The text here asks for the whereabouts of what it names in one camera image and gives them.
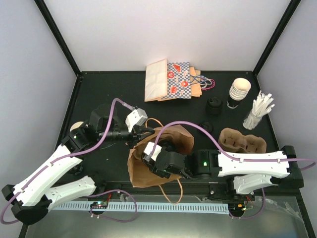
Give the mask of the large brown paper bag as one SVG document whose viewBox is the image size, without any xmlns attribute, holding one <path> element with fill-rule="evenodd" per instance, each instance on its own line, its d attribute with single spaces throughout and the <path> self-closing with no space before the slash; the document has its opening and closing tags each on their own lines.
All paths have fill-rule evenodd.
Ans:
<svg viewBox="0 0 317 238">
<path fill-rule="evenodd" d="M 154 129 L 154 134 L 147 134 L 146 138 L 130 150 L 127 162 L 130 181 L 136 188 L 158 186 L 167 201 L 177 205 L 183 197 L 180 179 L 191 176 L 185 166 L 184 157 L 191 154 L 194 137 L 180 125 L 169 126 L 159 134 L 163 124 L 155 118 L 149 118 L 145 122 L 145 128 L 149 127 L 150 120 L 156 121 L 160 126 Z M 177 202 L 171 202 L 162 187 L 173 180 L 176 180 L 180 187 Z"/>
</svg>

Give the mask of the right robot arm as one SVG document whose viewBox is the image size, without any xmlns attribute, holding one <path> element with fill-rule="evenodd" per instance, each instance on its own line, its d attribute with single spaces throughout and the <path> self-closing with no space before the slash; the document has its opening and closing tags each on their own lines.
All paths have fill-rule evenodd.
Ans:
<svg viewBox="0 0 317 238">
<path fill-rule="evenodd" d="M 295 157 L 293 146 L 260 154 L 198 150 L 184 155 L 152 142 L 144 149 L 144 160 L 159 177 L 178 175 L 190 180 L 226 177 L 225 194 L 231 200 L 269 186 L 302 188 L 304 179 Z"/>
</svg>

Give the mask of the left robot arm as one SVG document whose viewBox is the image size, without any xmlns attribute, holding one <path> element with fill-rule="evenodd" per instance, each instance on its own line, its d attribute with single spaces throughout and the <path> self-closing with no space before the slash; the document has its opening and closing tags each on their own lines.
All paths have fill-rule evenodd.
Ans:
<svg viewBox="0 0 317 238">
<path fill-rule="evenodd" d="M 121 120 L 115 107 L 100 105 L 91 112 L 88 120 L 71 127 L 54 153 L 35 172 L 16 185 L 3 187 L 1 192 L 16 222 L 32 225 L 62 203 L 89 195 L 103 197 L 106 185 L 97 172 L 61 186 L 55 186 L 55 183 L 66 173 L 75 176 L 81 173 L 82 151 L 101 141 L 124 141 L 133 147 L 145 138 L 145 132 L 154 134 L 153 129 L 144 126 L 148 118 L 144 110 L 138 107 L 129 107 L 129 110 L 131 113 Z"/>
</svg>

